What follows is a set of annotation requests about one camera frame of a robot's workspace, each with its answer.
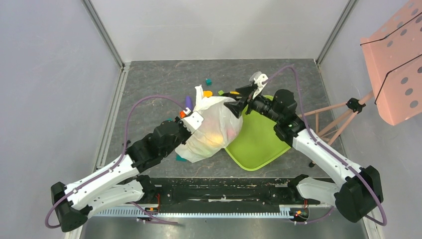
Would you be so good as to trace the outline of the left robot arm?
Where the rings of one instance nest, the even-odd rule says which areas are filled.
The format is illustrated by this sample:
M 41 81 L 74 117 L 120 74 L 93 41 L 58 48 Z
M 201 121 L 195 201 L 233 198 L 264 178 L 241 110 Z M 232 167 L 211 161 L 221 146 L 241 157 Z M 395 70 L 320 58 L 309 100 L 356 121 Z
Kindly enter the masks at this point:
M 165 120 L 130 147 L 124 146 L 120 157 L 102 169 L 74 183 L 53 184 L 50 188 L 53 207 L 46 216 L 46 227 L 53 228 L 49 224 L 52 213 L 57 216 L 58 227 L 66 233 L 107 208 L 139 200 L 152 202 L 156 189 L 142 172 L 185 144 L 203 120 L 197 113 Z

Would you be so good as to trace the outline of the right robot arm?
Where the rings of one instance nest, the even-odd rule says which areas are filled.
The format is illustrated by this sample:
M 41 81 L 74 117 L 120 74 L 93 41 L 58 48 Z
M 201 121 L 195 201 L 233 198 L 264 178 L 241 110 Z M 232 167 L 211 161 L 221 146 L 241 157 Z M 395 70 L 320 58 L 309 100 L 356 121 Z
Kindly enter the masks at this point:
M 296 114 L 297 102 L 291 91 L 280 89 L 269 99 L 261 94 L 255 96 L 256 89 L 252 85 L 237 89 L 238 93 L 232 96 L 234 100 L 224 106 L 236 118 L 254 111 L 273 121 L 273 130 L 280 141 L 307 156 L 332 179 L 328 183 L 302 174 L 288 183 L 289 200 L 300 203 L 311 199 L 329 204 L 353 223 L 363 217 L 369 219 L 369 212 L 378 208 L 382 221 L 371 220 L 386 225 L 378 170 L 373 166 L 361 167 L 318 138 L 305 117 Z

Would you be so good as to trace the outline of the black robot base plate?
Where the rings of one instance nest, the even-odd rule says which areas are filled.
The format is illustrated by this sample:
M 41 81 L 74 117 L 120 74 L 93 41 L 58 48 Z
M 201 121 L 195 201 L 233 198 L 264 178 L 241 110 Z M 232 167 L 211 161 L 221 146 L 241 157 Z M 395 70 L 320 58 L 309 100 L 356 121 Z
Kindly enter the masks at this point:
M 288 184 L 289 178 L 151 178 L 153 186 L 137 203 L 176 204 L 184 201 L 265 202 L 269 204 L 319 203 L 304 199 Z

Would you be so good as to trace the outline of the white plastic bag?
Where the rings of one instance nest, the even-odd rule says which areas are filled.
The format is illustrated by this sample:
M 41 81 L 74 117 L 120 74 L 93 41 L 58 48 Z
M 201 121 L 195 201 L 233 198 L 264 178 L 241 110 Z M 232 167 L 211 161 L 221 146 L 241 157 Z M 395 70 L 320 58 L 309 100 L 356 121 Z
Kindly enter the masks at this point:
M 224 96 L 205 97 L 201 85 L 195 87 L 196 104 L 203 121 L 185 144 L 180 144 L 175 152 L 191 163 L 210 158 L 226 148 L 239 135 L 243 118 L 237 118 L 224 104 L 236 100 Z

